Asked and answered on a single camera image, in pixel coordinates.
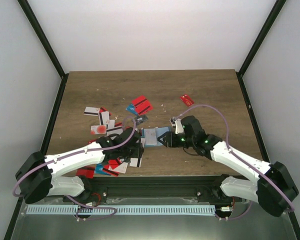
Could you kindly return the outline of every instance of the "gray floor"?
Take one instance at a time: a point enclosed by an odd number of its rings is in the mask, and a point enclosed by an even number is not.
[[[72,215],[20,215],[12,239],[21,240],[295,240],[286,215],[253,204],[234,221],[212,216],[113,216],[77,222]]]

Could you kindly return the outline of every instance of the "wooden tabletop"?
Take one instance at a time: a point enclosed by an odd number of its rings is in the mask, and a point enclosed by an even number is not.
[[[91,139],[90,127],[99,124],[97,116],[84,115],[86,107],[105,107],[110,119],[121,122],[133,114],[126,111],[131,101],[144,95],[153,105],[148,121],[139,128],[170,126],[169,119],[188,107],[180,96],[188,94],[195,104],[220,110],[228,121],[229,142],[234,148],[262,159],[256,136],[234,70],[83,71],[69,74],[56,118],[48,154],[83,147]],[[212,109],[198,107],[187,115],[199,119],[206,133],[223,139],[226,127]],[[141,167],[128,167],[121,176],[194,176],[236,174],[225,165],[201,156],[190,156],[182,148],[148,147]]]

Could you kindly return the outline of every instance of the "wooden table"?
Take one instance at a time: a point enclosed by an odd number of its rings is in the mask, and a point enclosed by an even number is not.
[[[252,157],[262,159],[256,136],[234,70],[83,71],[69,74],[56,118],[48,154],[83,147],[100,135],[90,127],[99,124],[97,116],[84,115],[86,107],[105,107],[121,122],[133,99],[145,95],[153,105],[148,121],[139,128],[170,126],[169,119],[188,107],[180,96],[188,94],[196,104],[208,104],[226,117],[230,144]],[[190,111],[206,133],[226,136],[222,118],[212,109]],[[128,167],[120,176],[195,176],[236,174],[225,165],[201,156],[190,156],[182,148],[148,147],[141,167]]]

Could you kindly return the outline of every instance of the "white wall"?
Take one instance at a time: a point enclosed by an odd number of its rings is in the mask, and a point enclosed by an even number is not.
[[[0,239],[17,199],[15,173],[40,150],[60,77],[16,0],[0,0]]]
[[[243,78],[270,160],[300,191],[300,0],[286,2]],[[300,224],[300,194],[294,204]]]
[[[68,71],[236,69],[275,0],[29,0]]]

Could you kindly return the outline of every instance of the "red circle on card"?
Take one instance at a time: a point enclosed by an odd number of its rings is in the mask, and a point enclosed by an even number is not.
[[[105,125],[101,125],[96,128],[96,131],[100,134],[106,133],[106,130],[107,130],[107,127]]]

